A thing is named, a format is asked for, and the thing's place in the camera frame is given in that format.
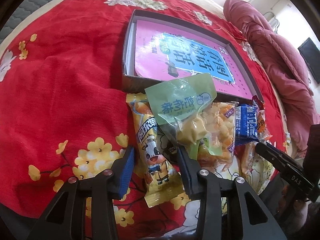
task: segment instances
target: metal bolt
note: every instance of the metal bolt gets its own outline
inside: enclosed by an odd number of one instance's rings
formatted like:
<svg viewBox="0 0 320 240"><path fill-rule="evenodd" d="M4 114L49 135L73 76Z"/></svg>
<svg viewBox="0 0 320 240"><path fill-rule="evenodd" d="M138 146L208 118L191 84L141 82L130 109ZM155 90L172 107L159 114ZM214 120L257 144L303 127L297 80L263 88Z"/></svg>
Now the metal bolt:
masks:
<svg viewBox="0 0 320 240"><path fill-rule="evenodd" d="M243 184L244 183L244 178L242 177L237 177L236 178L236 182L240 183L240 184Z"/></svg>
<svg viewBox="0 0 320 240"><path fill-rule="evenodd" d="M68 182L71 183L71 184L75 183L76 181L77 181L76 177L71 177L71 178L68 179Z"/></svg>
<svg viewBox="0 0 320 240"><path fill-rule="evenodd" d="M199 173L202 176L208 176L209 175L209 171L207 171L207 170L200 170Z"/></svg>
<svg viewBox="0 0 320 240"><path fill-rule="evenodd" d="M112 169L106 169L102 173L105 176L110 176L113 173L113 171L112 171Z"/></svg>

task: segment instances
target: cow's mouth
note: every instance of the cow's mouth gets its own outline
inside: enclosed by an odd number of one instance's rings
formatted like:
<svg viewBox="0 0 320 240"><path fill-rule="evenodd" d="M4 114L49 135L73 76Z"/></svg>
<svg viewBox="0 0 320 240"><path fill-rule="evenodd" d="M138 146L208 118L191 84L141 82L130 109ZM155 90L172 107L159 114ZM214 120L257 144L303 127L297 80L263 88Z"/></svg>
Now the cow's mouth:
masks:
<svg viewBox="0 0 320 240"><path fill-rule="evenodd" d="M158 156L153 156L153 157L150 158L150 160L151 160L152 162L155 162L157 159L158 159Z"/></svg>

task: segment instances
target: pink blanket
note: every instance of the pink blanket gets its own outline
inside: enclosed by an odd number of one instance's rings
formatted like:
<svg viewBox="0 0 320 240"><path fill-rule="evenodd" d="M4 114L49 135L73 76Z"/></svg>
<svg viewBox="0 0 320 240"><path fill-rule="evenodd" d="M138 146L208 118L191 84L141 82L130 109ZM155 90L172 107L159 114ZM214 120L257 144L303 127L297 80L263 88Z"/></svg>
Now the pink blanket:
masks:
<svg viewBox="0 0 320 240"><path fill-rule="evenodd" d="M223 12L227 21L242 31L278 90L290 135L297 144L298 153L304 154L310 126L320 122L304 59L289 41L273 32L267 20L250 3L227 0Z"/></svg>

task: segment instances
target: barcode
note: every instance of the barcode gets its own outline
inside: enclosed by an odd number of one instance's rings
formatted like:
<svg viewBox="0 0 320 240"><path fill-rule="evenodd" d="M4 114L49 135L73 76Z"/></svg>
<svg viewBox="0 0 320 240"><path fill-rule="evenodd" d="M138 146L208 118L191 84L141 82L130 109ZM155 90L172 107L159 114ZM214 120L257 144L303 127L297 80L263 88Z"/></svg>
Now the barcode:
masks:
<svg viewBox="0 0 320 240"><path fill-rule="evenodd" d="M235 112L236 112L236 120L240 120L241 119L241 108L236 107Z"/></svg>

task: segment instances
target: screw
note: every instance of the screw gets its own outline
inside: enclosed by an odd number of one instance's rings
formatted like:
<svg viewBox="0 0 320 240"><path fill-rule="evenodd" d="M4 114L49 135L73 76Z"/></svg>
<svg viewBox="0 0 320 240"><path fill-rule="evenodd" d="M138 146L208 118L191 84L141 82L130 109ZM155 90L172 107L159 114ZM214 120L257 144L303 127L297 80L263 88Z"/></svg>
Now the screw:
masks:
<svg viewBox="0 0 320 240"><path fill-rule="evenodd" d="M199 173L202 176L208 176L209 175L209 171L207 171L207 170L200 170Z"/></svg>
<svg viewBox="0 0 320 240"><path fill-rule="evenodd" d="M71 184L75 183L76 181L77 181L76 177L71 177L71 178L68 179L68 182L71 183Z"/></svg>
<svg viewBox="0 0 320 240"><path fill-rule="evenodd" d="M237 177L236 178L236 182L240 183L240 184L243 184L244 183L244 178L242 177Z"/></svg>
<svg viewBox="0 0 320 240"><path fill-rule="evenodd" d="M105 176L110 176L113 173L113 171L112 171L112 169L106 169L102 173Z"/></svg>

